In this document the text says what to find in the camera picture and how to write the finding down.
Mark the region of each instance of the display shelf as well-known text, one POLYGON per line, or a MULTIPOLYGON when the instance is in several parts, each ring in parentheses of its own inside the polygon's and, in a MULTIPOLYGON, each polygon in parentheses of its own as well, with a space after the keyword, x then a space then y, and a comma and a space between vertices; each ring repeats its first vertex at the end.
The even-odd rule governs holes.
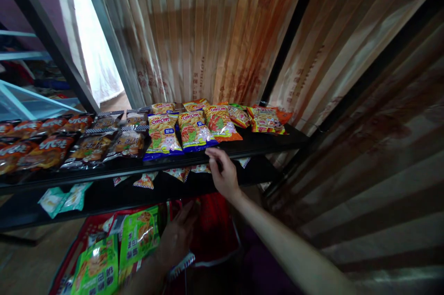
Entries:
MULTIPOLYGON (((234 164, 240 186, 270 182, 278 176, 278 171, 265 156, 252 157, 245 169, 238 162, 234 164)), ((187 181, 182 183, 171 175, 159 172, 154 180, 153 190, 133 186, 132 184, 138 179, 140 175, 133 175, 116 187, 109 178, 96 181, 86 191, 82 211, 60 213, 54 219, 51 219, 38 204, 46 189, 15 194, 0 208, 0 232, 216 192, 211 174, 208 173, 191 172, 187 181)), ((68 192, 70 187, 62 189, 68 192)))
MULTIPOLYGON (((289 133, 288 135, 253 133, 250 128, 238 129, 243 140, 222 142, 218 146, 226 151, 229 157, 233 159, 298 149, 308 139, 306 135, 290 125, 286 124, 285 129, 289 133)), ((202 163, 208 163, 208 156, 205 155, 203 151, 145 162, 135 159, 116 158, 96 169, 38 172, 31 177, 22 179, 18 183, 15 182, 17 184, 0 184, 0 194, 11 194, 36 188, 92 182, 117 176, 131 176, 144 172, 173 169, 202 163)))

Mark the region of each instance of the oishi snack bag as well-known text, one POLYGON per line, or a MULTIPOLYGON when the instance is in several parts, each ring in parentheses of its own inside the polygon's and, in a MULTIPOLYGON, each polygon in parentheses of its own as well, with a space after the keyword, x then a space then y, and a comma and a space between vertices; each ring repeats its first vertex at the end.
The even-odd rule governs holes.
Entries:
POLYGON ((208 101, 205 98, 200 98, 198 100, 195 100, 193 102, 185 102, 183 103, 185 109, 187 111, 196 111, 203 109, 204 107, 210 105, 208 101))
POLYGON ((77 260, 71 295, 112 295, 118 288, 117 235, 82 252, 77 260))
POLYGON ((119 126, 119 122, 123 117, 123 110, 101 112, 97 115, 96 122, 92 129, 112 129, 119 126))
POLYGON ((133 186, 142 187, 145 189, 154 189, 154 179, 158 172, 146 172, 142 175, 142 178, 133 183, 133 186))
POLYGON ((0 149, 0 175, 15 171, 18 161, 37 148, 44 139, 45 136, 35 136, 0 149))
POLYGON ((226 107, 228 108, 230 119, 235 125, 243 129, 250 126, 250 117, 244 111, 231 104, 227 105, 226 107))
POLYGON ((148 126, 144 125, 122 127, 122 131, 118 133, 116 141, 108 150, 103 162, 116 157, 141 158, 144 154, 147 130, 148 126))
POLYGON ((171 103, 155 103, 151 106, 155 115, 161 115, 174 112, 176 102, 171 103))
POLYGON ((151 111, 150 107, 127 110, 126 111, 126 125, 125 126, 148 125, 147 114, 150 111, 151 111))
POLYGON ((65 159, 65 155, 77 138, 76 133, 59 133, 45 139, 17 164, 18 170, 53 168, 65 159))
POLYGON ((204 107, 205 122, 218 142, 242 140, 234 128, 225 105, 209 105, 204 107))
POLYGON ((85 132, 93 122, 94 114, 84 113, 71 117, 60 129, 61 132, 85 132))
POLYGON ((82 134, 79 141, 71 149, 71 154, 60 169, 93 169, 101 164, 111 143, 117 134, 117 129, 108 132, 95 132, 90 129, 82 134))
POLYGON ((137 263, 158 246, 158 211, 159 208, 153 206, 129 215, 123 222, 120 270, 137 263))
POLYGON ((285 134, 285 128, 279 121, 276 110, 272 108, 247 108, 252 119, 252 132, 285 134))
POLYGON ((183 155, 184 152, 177 141, 174 128, 178 116, 178 113, 175 112, 148 117, 151 144, 143 158, 144 161, 170 155, 183 155))
POLYGON ((201 110, 184 112, 179 115, 182 148, 185 153, 197 152, 217 145, 217 140, 205 125, 201 110))

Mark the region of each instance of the orange snack bag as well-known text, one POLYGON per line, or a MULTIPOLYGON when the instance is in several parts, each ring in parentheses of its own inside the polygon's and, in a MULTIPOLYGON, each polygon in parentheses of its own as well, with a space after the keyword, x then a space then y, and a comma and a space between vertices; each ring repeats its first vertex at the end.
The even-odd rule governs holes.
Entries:
POLYGON ((226 105, 209 105, 203 110, 205 123, 218 142, 242 140, 230 119, 226 105))

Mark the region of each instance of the chip bag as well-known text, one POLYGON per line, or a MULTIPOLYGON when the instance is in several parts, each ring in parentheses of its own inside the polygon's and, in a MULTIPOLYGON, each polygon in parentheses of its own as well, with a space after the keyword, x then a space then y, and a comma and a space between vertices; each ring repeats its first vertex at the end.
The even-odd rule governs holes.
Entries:
POLYGON ((177 178, 182 183, 185 183, 186 179, 188 178, 188 174, 190 172, 190 167, 168 169, 168 170, 164 170, 163 172, 177 178))
POLYGON ((231 104, 227 105, 226 107, 228 108, 230 119, 235 125, 243 129, 250 126, 251 121, 248 114, 231 104))
POLYGON ((150 115, 148 117, 151 144, 143 158, 144 161, 184 154, 174 128, 178 116, 178 113, 175 112, 164 115, 150 115))
POLYGON ((157 214, 153 206, 129 215, 123 222, 120 270, 123 270, 150 254, 159 244, 157 214))
POLYGON ((155 115, 161 115, 174 112, 176 102, 171 103, 155 103, 151 106, 155 115))
POLYGON ((150 107, 127 110, 126 111, 126 125, 125 126, 148 125, 147 114, 150 111, 151 111, 150 107))
POLYGON ((142 178, 133 183, 133 186, 142 187, 145 189, 154 189, 154 179, 158 172, 146 172, 142 175, 142 178))
POLYGON ((114 294, 118 269, 117 235, 111 235, 80 254, 71 295, 114 294))
POLYGON ((185 102, 183 103, 185 109, 187 111, 196 111, 203 109, 204 107, 210 105, 206 98, 200 98, 198 100, 195 100, 193 102, 185 102))
POLYGON ((283 135, 285 128, 273 108, 247 108, 252 119, 252 132, 266 132, 283 135))
POLYGON ((209 105, 203 110, 205 122, 218 142, 242 140, 230 120, 226 105, 209 105))
POLYGON ((179 115, 182 147, 185 153, 197 152, 218 144, 205 125, 203 116, 201 110, 184 112, 179 115))
POLYGON ((18 162, 18 170, 54 168, 63 162, 65 155, 77 138, 77 133, 51 135, 18 162))
POLYGON ((119 122, 123 117, 123 110, 101 112, 97 114, 96 122, 93 124, 92 129, 112 129, 118 128, 119 122))
POLYGON ((84 113, 72 116, 68 122, 60 128, 60 132, 85 132, 88 129, 94 118, 94 114, 84 113))

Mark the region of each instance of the finger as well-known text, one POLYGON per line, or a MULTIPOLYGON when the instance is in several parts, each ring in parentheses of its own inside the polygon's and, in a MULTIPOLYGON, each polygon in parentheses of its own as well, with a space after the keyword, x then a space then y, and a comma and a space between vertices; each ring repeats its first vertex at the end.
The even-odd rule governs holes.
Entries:
POLYGON ((187 203, 182 210, 179 212, 179 214, 176 217, 176 221, 178 224, 184 224, 185 220, 188 217, 188 213, 191 211, 193 207, 194 201, 191 200, 189 203, 187 203))

